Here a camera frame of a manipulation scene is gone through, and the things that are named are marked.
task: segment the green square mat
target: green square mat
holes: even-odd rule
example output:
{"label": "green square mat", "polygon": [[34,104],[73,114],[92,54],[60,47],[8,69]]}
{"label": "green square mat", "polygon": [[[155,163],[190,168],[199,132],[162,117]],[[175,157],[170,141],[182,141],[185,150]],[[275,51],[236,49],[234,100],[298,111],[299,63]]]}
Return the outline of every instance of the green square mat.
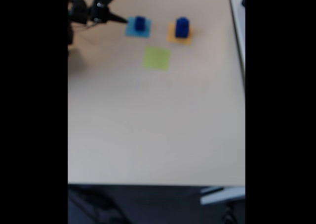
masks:
{"label": "green square mat", "polygon": [[143,66],[148,69],[168,70],[170,50],[158,47],[147,47]]}

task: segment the blue block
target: blue block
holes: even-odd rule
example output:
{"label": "blue block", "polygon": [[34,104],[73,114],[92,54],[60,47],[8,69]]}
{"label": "blue block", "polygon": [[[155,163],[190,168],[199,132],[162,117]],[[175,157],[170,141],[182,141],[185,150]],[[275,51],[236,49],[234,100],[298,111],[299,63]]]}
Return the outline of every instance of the blue block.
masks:
{"label": "blue block", "polygon": [[135,30],[144,31],[145,30],[145,18],[142,16],[137,16],[135,18]]}
{"label": "blue block", "polygon": [[145,19],[145,30],[144,31],[136,31],[135,30],[135,17],[129,17],[127,21],[126,36],[135,36],[135,37],[142,37],[142,38],[149,38],[150,36],[150,30],[152,21],[150,19]]}
{"label": "blue block", "polygon": [[176,38],[187,38],[189,35],[189,20],[185,17],[177,19],[176,22]]}

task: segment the blue cube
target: blue cube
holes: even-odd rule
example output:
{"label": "blue cube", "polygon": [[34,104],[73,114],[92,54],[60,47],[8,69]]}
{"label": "blue cube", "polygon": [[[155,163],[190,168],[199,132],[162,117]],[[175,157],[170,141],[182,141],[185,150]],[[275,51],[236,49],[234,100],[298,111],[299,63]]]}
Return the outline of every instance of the blue cube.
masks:
{"label": "blue cube", "polygon": [[135,18],[135,30],[144,31],[145,30],[145,18],[142,16],[137,16]]}
{"label": "blue cube", "polygon": [[187,38],[189,35],[189,20],[185,17],[177,19],[176,38]]}

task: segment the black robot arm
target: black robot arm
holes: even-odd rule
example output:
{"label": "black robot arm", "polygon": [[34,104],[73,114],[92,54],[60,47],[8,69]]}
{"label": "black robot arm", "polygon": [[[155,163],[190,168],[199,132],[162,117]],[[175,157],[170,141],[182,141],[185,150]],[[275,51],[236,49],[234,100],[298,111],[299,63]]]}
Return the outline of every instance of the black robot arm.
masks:
{"label": "black robot arm", "polygon": [[108,5],[113,0],[93,0],[91,7],[88,7],[84,0],[68,0],[72,7],[68,10],[68,45],[72,44],[74,32],[71,22],[86,24],[88,20],[95,24],[116,21],[127,23],[127,20],[110,12]]}

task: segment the dark floor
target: dark floor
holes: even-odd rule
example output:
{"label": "dark floor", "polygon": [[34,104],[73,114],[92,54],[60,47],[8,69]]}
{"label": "dark floor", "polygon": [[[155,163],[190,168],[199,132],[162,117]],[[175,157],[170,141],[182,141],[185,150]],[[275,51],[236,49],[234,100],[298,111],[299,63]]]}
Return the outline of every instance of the dark floor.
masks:
{"label": "dark floor", "polygon": [[[226,205],[201,206],[203,187],[81,185],[111,197],[133,224],[222,224]],[[245,201],[234,203],[238,224],[245,224]],[[68,204],[69,224],[93,223],[78,207]]]}

